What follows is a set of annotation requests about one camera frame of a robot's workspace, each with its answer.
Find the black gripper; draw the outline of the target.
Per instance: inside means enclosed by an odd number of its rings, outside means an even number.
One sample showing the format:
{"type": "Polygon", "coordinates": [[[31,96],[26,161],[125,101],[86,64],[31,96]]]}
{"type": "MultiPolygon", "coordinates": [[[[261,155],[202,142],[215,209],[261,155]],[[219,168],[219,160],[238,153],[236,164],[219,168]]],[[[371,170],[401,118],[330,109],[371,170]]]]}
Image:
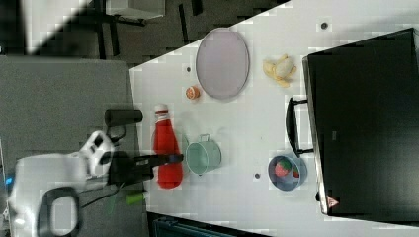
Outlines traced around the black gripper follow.
{"type": "Polygon", "coordinates": [[[181,163],[183,160],[183,154],[130,157],[125,152],[115,152],[109,169],[108,184],[129,186],[152,180],[154,174],[151,167],[181,163]]]}

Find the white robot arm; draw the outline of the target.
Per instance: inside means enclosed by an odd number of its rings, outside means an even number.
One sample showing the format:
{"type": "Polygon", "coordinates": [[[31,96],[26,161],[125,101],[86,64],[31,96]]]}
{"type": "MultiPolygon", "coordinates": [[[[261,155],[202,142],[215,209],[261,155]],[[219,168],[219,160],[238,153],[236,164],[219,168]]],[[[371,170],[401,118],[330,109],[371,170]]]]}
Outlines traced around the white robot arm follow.
{"type": "Polygon", "coordinates": [[[118,141],[95,131],[76,152],[18,160],[5,178],[11,237],[77,237],[82,193],[151,180],[155,167],[183,161],[175,152],[131,157],[117,148],[118,141]]]}

